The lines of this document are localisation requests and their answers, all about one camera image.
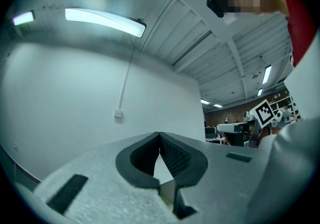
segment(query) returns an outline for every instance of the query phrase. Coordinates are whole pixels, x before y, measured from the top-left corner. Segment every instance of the brick wall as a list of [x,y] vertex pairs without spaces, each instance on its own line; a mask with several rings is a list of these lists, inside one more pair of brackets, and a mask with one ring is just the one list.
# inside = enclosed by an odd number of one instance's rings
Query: brick wall
[[[276,94],[281,94],[282,96],[284,95],[285,91],[287,91],[287,89],[277,91]],[[268,102],[272,102],[273,96],[274,94],[270,94],[246,104],[242,104],[239,106],[234,106],[234,107],[230,107],[230,108],[226,108],[226,109],[222,109],[214,112],[205,113],[206,126],[212,127],[218,124],[223,124],[225,121],[225,118],[229,118],[229,123],[235,123],[236,121],[242,122],[244,120],[244,113],[246,111],[250,111],[252,108],[254,108],[256,105],[258,105],[265,99],[267,99]]]

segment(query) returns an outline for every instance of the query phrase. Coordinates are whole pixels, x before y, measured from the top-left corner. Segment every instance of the ceiling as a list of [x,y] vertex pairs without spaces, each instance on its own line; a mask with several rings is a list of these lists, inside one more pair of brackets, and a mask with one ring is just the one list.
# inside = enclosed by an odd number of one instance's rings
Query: ceiling
[[[73,37],[101,38],[128,43],[128,34],[105,26],[66,21],[69,7],[114,12],[146,23],[142,38],[131,36],[135,49],[186,73],[199,84],[201,97],[210,101],[205,112],[236,106],[283,88],[291,72],[287,20],[278,13],[223,20],[206,7],[206,0],[16,0],[7,14],[0,42],[28,33],[57,31]],[[34,10],[33,22],[13,26],[17,14]],[[265,67],[272,65],[266,84]]]

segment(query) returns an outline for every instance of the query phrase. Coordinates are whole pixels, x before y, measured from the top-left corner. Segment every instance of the electrical box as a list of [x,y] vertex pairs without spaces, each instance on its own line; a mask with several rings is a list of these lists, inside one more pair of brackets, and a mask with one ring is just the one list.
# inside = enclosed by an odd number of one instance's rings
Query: electrical box
[[114,111],[114,117],[115,117],[115,118],[122,118],[122,110],[116,109],[116,110]]

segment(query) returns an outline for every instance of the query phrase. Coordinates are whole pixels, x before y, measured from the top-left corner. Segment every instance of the ceiling light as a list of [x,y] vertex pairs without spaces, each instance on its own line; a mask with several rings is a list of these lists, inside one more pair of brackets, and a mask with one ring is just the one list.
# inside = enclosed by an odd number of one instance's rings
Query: ceiling light
[[264,78],[262,81],[262,84],[265,84],[268,81],[268,78],[270,76],[270,72],[271,72],[271,65],[267,66],[264,70]]
[[262,94],[263,89],[261,88],[258,92],[258,96],[260,96]]
[[104,11],[67,8],[64,12],[67,21],[99,24],[129,33],[138,38],[141,38],[146,30],[145,24]]
[[35,19],[35,15],[33,13],[33,11],[28,11],[24,14],[21,14],[15,18],[13,18],[13,23],[14,25],[20,25],[22,23],[26,23],[26,22],[32,22]]
[[201,99],[201,103],[207,105],[207,104],[209,104],[210,102],[209,102],[209,101],[206,101],[206,100],[204,100],[204,99]]

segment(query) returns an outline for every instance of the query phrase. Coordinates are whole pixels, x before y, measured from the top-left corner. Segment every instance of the white wall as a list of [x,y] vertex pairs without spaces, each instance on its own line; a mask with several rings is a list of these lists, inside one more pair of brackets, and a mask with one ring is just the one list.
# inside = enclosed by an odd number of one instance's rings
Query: white wall
[[0,47],[0,142],[33,176],[43,180],[96,146],[139,134],[205,139],[196,80],[135,52],[118,119],[129,49],[106,41],[68,44],[42,33]]

